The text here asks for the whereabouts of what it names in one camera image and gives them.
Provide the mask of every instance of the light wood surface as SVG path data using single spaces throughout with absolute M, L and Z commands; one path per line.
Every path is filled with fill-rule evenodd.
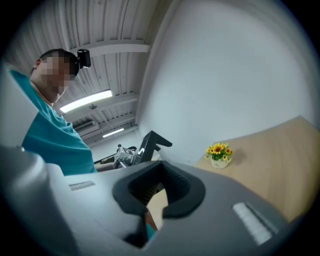
M 233 178 L 289 222 L 308 210 L 320 184 L 320 132 L 308 121 L 299 116 L 226 142 L 234 154 L 225 169 L 213 168 L 204 157 L 194 166 Z
M 163 209 L 167 206 L 168 198 L 165 189 L 162 189 L 160 192 L 156 193 L 146 206 L 150 211 L 153 221 L 158 230 L 163 226 L 162 212 Z

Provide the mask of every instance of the gray machine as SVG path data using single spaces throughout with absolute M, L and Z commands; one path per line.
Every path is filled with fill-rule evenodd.
M 267 202 L 228 177 L 188 165 L 143 162 L 64 176 L 18 147 L 1 147 L 0 158 L 2 194 L 53 255 L 248 255 L 284 239 L 287 223 Z M 148 241 L 144 213 L 159 183 L 168 207 Z

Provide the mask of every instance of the ceiling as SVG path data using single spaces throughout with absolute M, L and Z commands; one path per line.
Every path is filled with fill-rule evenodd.
M 98 131 L 87 144 L 119 127 L 135 126 L 139 94 L 151 46 L 171 0 L 49 0 L 35 10 L 12 40 L 5 61 L 30 76 L 34 61 L 50 49 L 90 50 L 91 67 L 80 69 L 53 109 L 76 128 L 90 121 Z M 112 97 L 66 114 L 60 107 L 111 90 Z

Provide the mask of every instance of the teal shirt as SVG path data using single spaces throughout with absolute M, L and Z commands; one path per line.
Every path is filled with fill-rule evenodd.
M 27 76 L 13 70 L 11 75 L 39 110 L 24 138 L 22 146 L 25 150 L 39 154 L 46 163 L 57 164 L 65 176 L 96 172 L 91 150 L 72 123 L 58 116 L 38 96 Z

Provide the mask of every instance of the wooden desk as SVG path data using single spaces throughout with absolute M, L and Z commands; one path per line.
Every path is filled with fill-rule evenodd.
M 299 116 L 227 143 L 234 155 L 225 169 L 203 157 L 194 167 L 235 179 L 289 222 L 309 209 L 320 184 L 320 132 L 308 121 Z

